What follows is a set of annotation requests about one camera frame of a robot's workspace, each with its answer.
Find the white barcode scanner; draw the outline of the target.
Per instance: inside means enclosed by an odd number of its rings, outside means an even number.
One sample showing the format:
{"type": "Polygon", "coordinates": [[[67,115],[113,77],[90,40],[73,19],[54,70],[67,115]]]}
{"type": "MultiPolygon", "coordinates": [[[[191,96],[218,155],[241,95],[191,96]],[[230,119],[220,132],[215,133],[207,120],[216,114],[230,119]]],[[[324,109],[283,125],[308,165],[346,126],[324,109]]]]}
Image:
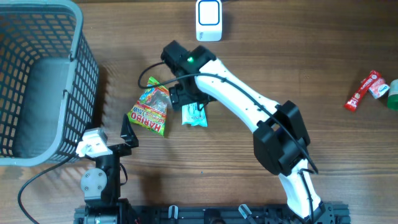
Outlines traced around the white barcode scanner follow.
{"type": "Polygon", "coordinates": [[[223,15],[220,0],[197,0],[195,4],[195,30],[197,41],[217,42],[222,38],[223,15]]]}

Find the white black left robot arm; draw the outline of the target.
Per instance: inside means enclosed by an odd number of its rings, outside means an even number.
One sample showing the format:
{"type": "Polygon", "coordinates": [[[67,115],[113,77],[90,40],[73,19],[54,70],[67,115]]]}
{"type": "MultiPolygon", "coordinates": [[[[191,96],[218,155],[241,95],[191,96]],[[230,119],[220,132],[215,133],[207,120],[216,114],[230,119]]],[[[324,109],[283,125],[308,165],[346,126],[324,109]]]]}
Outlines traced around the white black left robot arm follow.
{"type": "Polygon", "coordinates": [[[121,198],[120,173],[126,169],[120,158],[130,156],[132,149],[139,146],[128,116],[123,116],[120,137],[123,143],[107,146],[107,135],[101,128],[85,131],[78,143],[76,153],[95,161],[95,167],[87,170],[80,181],[85,206],[75,210],[74,223],[140,223],[138,214],[128,199],[121,198]]]}

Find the grey plastic mesh basket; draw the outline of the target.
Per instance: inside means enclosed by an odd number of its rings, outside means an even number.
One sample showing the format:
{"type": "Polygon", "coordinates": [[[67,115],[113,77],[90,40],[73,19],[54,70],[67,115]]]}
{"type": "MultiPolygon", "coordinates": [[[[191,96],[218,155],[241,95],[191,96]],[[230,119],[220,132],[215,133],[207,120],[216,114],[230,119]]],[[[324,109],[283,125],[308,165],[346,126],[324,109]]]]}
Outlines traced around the grey plastic mesh basket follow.
{"type": "Polygon", "coordinates": [[[2,1],[1,165],[71,159],[99,79],[74,2],[2,1]]]}

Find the red tissue pack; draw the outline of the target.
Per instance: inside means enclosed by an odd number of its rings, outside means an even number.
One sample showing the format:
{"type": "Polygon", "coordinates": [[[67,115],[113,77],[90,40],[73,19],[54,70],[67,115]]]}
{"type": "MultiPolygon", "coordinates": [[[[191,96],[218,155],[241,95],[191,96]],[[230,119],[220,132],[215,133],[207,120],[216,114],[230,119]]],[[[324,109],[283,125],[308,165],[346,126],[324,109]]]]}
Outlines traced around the red tissue pack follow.
{"type": "Polygon", "coordinates": [[[373,98],[378,99],[385,95],[390,89],[384,78],[378,78],[368,89],[373,98]]]}

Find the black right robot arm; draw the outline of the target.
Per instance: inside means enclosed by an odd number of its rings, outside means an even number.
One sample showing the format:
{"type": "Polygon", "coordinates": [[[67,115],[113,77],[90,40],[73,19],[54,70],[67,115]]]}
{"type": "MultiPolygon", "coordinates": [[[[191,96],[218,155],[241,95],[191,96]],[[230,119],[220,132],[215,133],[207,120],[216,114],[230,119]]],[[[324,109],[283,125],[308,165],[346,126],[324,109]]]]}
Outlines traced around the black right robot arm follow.
{"type": "Polygon", "coordinates": [[[270,100],[233,75],[206,47],[192,51],[177,41],[160,56],[175,75],[170,87],[172,108],[196,104],[200,109],[219,101],[252,132],[254,155],[271,174],[278,176],[287,206],[301,223],[334,223],[333,206],[317,195],[311,174],[318,169],[309,156],[310,137],[297,105],[270,100]]]}

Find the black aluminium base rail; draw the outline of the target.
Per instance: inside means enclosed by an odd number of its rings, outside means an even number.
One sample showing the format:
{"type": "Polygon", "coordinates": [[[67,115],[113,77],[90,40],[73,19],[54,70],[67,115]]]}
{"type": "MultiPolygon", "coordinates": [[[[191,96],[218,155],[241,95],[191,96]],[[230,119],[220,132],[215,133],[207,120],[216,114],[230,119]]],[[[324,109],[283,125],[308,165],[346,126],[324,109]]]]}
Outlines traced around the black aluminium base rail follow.
{"type": "Polygon", "coordinates": [[[350,224],[349,208],[345,204],[322,203],[313,215],[299,218],[285,204],[252,207],[129,207],[125,211],[75,210],[74,223],[322,223],[350,224]]]}

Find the green Haribo candy bag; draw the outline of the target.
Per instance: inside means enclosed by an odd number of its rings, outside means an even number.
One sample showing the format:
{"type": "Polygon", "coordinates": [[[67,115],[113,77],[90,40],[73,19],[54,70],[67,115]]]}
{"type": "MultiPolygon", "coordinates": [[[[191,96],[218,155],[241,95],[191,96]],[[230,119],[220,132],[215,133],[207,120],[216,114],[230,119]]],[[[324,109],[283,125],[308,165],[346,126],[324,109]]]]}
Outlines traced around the green Haribo candy bag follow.
{"type": "Polygon", "coordinates": [[[170,105],[169,91],[163,85],[145,89],[127,116],[131,123],[164,136],[167,108],[170,105]]]}

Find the green lid small jar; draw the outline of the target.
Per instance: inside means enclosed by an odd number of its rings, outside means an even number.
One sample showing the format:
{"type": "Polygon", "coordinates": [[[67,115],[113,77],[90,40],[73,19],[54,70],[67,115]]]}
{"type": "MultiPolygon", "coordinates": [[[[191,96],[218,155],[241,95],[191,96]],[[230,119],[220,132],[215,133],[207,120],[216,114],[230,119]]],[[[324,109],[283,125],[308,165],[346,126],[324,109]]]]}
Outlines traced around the green lid small jar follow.
{"type": "Polygon", "coordinates": [[[387,107],[391,110],[398,110],[398,79],[393,80],[390,84],[387,107]]]}

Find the red Nescafe stick pack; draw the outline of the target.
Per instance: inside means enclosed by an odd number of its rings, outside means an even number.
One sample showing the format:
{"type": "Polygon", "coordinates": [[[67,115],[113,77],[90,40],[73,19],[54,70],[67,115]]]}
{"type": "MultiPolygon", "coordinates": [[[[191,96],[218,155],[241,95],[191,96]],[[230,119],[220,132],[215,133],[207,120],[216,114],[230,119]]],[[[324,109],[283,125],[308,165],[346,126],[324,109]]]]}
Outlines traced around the red Nescafe stick pack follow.
{"type": "Polygon", "coordinates": [[[370,74],[361,82],[361,86],[355,91],[353,96],[344,104],[344,108],[349,111],[355,112],[363,96],[369,90],[370,86],[381,78],[378,71],[371,70],[370,74]]]}

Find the mint green wipes pack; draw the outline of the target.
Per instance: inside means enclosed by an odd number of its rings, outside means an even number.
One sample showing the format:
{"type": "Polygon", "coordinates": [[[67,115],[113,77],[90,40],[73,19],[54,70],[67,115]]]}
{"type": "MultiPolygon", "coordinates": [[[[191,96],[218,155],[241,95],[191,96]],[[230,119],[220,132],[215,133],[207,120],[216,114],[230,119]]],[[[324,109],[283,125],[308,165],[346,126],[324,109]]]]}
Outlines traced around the mint green wipes pack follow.
{"type": "Polygon", "coordinates": [[[207,127],[208,122],[203,104],[191,103],[182,106],[182,125],[207,127]]]}

